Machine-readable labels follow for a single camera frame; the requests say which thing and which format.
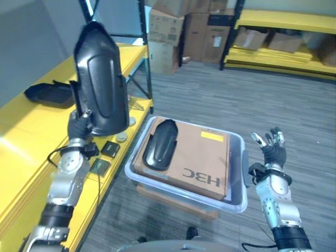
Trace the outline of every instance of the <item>shelf post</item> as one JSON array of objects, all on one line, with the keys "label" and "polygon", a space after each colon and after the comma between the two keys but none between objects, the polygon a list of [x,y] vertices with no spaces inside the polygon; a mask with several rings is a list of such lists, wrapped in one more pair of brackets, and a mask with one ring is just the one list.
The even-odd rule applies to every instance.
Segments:
[{"label": "shelf post", "polygon": [[234,40],[234,38],[237,34],[237,30],[235,29],[235,27],[236,27],[236,23],[237,23],[238,19],[240,18],[240,15],[243,11],[244,4],[245,4],[245,0],[237,0],[236,7],[235,7],[235,15],[234,15],[233,21],[231,23],[230,32],[229,32],[229,35],[227,37],[227,41],[226,41],[226,44],[225,44],[225,47],[224,47],[222,57],[221,57],[220,62],[219,62],[220,71],[222,71],[224,69],[224,66],[225,66],[224,59],[225,59],[226,55],[228,55],[229,50],[231,48],[231,45],[233,43],[233,40]]}]

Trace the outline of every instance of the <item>black plastic cover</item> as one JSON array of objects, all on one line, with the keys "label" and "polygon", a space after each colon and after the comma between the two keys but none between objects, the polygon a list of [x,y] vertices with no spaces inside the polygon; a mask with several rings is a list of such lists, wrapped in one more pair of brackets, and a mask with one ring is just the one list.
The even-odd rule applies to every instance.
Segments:
[{"label": "black plastic cover", "polygon": [[89,22],[75,47],[78,84],[72,85],[77,111],[91,110],[93,135],[113,135],[129,125],[125,78],[116,43],[104,27]]},{"label": "black plastic cover", "polygon": [[154,135],[149,137],[142,156],[144,164],[154,170],[167,170],[175,152],[178,133],[175,121],[167,119],[161,122]]},{"label": "black plastic cover", "polygon": [[74,105],[70,85],[55,80],[54,84],[40,83],[31,86],[24,94],[30,101],[49,107],[67,109]]}]

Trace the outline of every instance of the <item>stacked cardboard boxes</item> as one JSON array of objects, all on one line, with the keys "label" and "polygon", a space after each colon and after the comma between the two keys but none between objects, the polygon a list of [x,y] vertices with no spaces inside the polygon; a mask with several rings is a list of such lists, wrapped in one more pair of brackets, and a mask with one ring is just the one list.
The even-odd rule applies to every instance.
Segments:
[{"label": "stacked cardboard boxes", "polygon": [[218,63],[233,19],[227,0],[196,0],[186,19],[184,56],[191,60]]},{"label": "stacked cardboard boxes", "polygon": [[151,1],[149,52],[152,72],[173,75],[178,66],[178,45],[184,16],[197,0]]}]

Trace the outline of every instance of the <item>gray carpet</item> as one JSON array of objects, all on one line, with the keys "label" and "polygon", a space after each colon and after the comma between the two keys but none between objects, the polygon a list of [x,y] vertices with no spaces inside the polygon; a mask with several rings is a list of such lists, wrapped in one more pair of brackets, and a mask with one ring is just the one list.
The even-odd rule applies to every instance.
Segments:
[{"label": "gray carpet", "polygon": [[[137,78],[144,80],[141,71]],[[275,125],[281,127],[287,142],[285,169],[293,178],[292,198],[305,231],[315,251],[336,250],[335,83],[238,69],[219,71],[217,65],[201,62],[190,62],[174,76],[153,74],[152,82],[154,115],[240,134],[250,164],[261,161],[262,156],[249,133],[264,135]],[[133,86],[129,84],[129,92],[134,95],[138,91]],[[189,226],[196,226],[205,240],[239,249],[241,242],[274,243],[258,227],[271,234],[254,186],[248,189],[244,213],[223,212],[217,220],[207,222],[142,198],[125,176],[123,165],[120,169],[81,252],[116,251],[139,236],[183,239]]]}]

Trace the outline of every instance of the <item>black curved plastic panel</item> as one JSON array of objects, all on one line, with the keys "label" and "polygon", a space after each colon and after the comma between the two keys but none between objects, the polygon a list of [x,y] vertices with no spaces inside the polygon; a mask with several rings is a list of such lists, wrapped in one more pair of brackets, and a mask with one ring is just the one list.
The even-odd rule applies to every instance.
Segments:
[{"label": "black curved plastic panel", "polygon": [[129,113],[119,48],[101,24],[90,22],[84,27],[74,57],[77,111],[92,111],[92,134],[113,135],[125,130]]}]

